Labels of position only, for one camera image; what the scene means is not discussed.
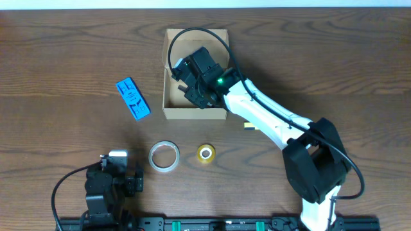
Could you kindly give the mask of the brown cardboard box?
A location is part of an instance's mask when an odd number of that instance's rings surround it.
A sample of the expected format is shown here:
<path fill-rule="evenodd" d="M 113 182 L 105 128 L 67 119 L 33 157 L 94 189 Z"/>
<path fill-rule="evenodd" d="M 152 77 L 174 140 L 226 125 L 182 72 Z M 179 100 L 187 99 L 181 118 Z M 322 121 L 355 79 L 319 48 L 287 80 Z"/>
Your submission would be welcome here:
<path fill-rule="evenodd" d="M 211 79 L 212 71 L 222 73 L 228 67 L 230 56 L 224 47 L 228 43 L 225 29 L 210 33 L 166 30 L 162 109 L 167 119 L 226 119 L 224 108 L 212 106 L 208 96 L 201 96 L 207 90 L 201 84 Z"/>

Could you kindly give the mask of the yellow highlighter blue cap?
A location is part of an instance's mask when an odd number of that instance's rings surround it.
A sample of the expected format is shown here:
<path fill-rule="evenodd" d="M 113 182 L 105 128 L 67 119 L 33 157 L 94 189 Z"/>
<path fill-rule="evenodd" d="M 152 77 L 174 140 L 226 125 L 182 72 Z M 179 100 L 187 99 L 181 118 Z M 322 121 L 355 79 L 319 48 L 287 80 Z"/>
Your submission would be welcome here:
<path fill-rule="evenodd" d="M 257 126 L 255 126 L 254 124 L 250 122 L 244 122 L 243 127 L 245 130 L 259 130 Z"/>

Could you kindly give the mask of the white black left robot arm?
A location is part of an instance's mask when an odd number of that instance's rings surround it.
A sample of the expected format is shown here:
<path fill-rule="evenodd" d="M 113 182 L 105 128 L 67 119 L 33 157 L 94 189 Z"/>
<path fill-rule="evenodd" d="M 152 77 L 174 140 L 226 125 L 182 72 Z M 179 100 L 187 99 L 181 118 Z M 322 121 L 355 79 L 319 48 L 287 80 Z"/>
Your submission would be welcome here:
<path fill-rule="evenodd" d="M 126 198 L 143 191 L 143 171 L 127 175 L 125 152 L 101 156 L 101 162 L 86 172 L 87 212 L 80 230 L 139 230 L 136 218 L 124 208 Z"/>

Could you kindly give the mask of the small yellow tape roll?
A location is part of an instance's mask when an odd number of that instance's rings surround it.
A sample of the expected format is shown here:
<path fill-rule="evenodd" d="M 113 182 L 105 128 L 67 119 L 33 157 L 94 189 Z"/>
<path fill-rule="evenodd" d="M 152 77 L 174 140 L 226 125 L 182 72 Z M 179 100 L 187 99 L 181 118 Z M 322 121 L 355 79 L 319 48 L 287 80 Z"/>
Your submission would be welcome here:
<path fill-rule="evenodd" d="M 203 144 L 197 150 L 197 158 L 202 164 L 210 164 L 215 155 L 215 148 L 210 144 Z"/>

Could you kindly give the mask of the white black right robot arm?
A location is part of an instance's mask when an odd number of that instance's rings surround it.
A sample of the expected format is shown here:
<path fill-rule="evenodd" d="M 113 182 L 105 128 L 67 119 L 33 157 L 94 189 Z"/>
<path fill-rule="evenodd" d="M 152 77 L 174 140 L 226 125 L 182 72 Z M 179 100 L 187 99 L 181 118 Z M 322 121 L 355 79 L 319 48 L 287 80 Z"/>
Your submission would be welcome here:
<path fill-rule="evenodd" d="M 336 220 L 332 198 L 351 166 L 335 126 L 285 109 L 235 68 L 223 69 L 205 47 L 181 58 L 172 77 L 186 84 L 185 97 L 198 108 L 224 107 L 256 125 L 282 151 L 286 176 L 302 198 L 301 222 L 326 230 Z"/>

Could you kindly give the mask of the blue whiteboard duster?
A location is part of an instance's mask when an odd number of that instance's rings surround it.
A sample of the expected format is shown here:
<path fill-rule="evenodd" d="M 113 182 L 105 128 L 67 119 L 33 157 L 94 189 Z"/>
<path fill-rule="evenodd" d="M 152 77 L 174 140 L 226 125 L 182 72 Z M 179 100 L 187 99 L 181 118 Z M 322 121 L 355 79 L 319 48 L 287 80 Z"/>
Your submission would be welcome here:
<path fill-rule="evenodd" d="M 117 82 L 116 88 L 136 121 L 151 114 L 148 103 L 131 77 Z"/>

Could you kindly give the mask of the large clear tape roll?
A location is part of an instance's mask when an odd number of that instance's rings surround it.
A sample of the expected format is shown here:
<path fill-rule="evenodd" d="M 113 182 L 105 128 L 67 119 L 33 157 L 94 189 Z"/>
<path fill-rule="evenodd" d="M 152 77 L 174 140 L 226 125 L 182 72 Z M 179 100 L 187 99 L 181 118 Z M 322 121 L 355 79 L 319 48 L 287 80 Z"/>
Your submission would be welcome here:
<path fill-rule="evenodd" d="M 179 160 L 179 148 L 171 141 L 155 143 L 148 153 L 148 162 L 152 169 L 158 173 L 170 173 L 174 171 L 179 165 Z"/>

